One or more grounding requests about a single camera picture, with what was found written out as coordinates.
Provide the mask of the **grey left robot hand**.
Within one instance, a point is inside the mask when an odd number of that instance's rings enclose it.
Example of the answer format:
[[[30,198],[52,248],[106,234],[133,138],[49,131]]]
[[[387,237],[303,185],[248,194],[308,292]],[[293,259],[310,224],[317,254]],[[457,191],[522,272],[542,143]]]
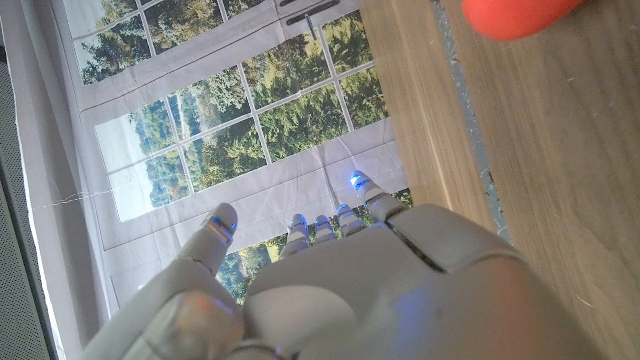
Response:
[[[212,210],[166,269],[94,336],[86,359],[598,359],[523,256],[437,205],[407,207],[362,172],[348,206],[290,223],[237,302],[217,274],[235,209]]]

